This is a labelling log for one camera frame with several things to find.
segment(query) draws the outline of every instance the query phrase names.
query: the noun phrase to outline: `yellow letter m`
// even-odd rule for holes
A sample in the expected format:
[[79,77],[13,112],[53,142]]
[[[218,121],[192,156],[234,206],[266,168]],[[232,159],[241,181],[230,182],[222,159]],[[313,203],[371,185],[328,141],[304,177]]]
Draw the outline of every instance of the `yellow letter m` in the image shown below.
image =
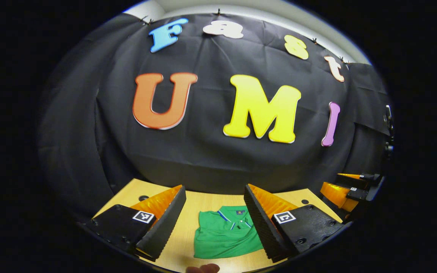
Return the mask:
[[236,102],[229,124],[223,127],[223,133],[229,137],[246,138],[250,128],[246,125],[247,115],[254,127],[257,138],[262,138],[272,121],[276,119],[269,139],[274,142],[293,143],[295,139],[294,120],[296,106],[301,98],[300,90],[283,85],[271,102],[268,102],[262,85],[257,78],[247,75],[234,75],[230,82],[236,87]]

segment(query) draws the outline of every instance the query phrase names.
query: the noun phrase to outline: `wooden table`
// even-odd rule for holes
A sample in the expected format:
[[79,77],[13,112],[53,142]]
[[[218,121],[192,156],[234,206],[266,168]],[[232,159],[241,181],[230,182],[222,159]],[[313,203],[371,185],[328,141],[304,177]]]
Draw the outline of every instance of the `wooden table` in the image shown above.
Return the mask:
[[[155,185],[141,180],[133,179],[118,192],[107,204],[105,204],[97,215],[106,211],[115,204],[123,206],[132,206],[139,202],[141,195],[149,197],[168,190],[168,187]],[[176,222],[175,228],[165,245],[163,252],[156,262],[143,259],[151,264],[167,268],[172,271],[184,272],[187,266],[199,267],[203,264],[215,263],[220,266],[220,273],[240,273],[252,271],[268,266],[272,266],[286,259],[273,263],[267,258],[264,249],[245,254],[238,257],[225,259],[196,259],[193,257],[193,241],[195,231],[199,227],[199,211],[217,211],[221,206],[245,206],[243,195],[225,195],[211,194],[203,192],[186,191],[187,201],[184,204],[182,212]],[[275,195],[295,204],[298,207],[305,206],[302,200],[308,200],[309,204],[317,206],[329,216],[339,221],[342,220],[337,216],[324,202],[322,202],[310,190],[295,190],[290,192],[276,193]]]

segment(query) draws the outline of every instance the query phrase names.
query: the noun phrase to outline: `black cloth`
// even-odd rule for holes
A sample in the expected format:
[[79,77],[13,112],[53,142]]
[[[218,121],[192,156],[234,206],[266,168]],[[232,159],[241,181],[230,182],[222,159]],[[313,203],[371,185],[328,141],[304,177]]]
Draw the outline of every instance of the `black cloth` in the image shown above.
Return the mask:
[[[187,18],[178,41],[151,53],[149,32]],[[214,20],[243,26],[243,38],[212,36],[203,27]],[[309,57],[286,51],[284,36],[307,45]],[[325,56],[341,64],[336,80]],[[155,130],[132,115],[135,78],[161,73],[153,111],[170,107],[177,72],[195,73],[187,110],[176,127]],[[282,85],[300,90],[291,144],[225,136],[236,74],[256,77],[270,101]],[[335,142],[322,147],[330,110],[340,106]],[[385,139],[381,77],[368,64],[344,64],[305,36],[249,17],[192,14],[146,25],[120,14],[97,28],[69,52],[50,77],[41,102],[38,152],[51,187],[81,219],[93,216],[132,178],[187,190],[243,194],[247,183],[270,192],[309,188],[319,193],[337,173],[379,173]]]

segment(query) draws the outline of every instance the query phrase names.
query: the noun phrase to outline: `green polo shirt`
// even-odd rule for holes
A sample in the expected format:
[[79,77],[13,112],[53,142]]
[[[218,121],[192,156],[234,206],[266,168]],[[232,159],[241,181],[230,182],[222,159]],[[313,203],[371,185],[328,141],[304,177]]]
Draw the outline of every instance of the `green polo shirt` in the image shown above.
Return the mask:
[[236,257],[263,248],[246,206],[222,206],[218,211],[201,211],[198,221],[195,258]]

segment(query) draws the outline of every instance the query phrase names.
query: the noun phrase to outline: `orange letter u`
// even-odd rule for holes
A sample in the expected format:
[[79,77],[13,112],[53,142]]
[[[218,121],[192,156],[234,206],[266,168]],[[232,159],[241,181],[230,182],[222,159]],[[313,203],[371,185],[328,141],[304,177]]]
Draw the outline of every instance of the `orange letter u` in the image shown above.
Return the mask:
[[175,83],[171,105],[163,114],[152,109],[156,85],[163,81],[159,73],[147,73],[136,77],[136,94],[132,104],[132,113],[136,121],[146,128],[168,130],[182,121],[187,108],[190,86],[196,83],[198,76],[193,73],[175,73],[170,80]]

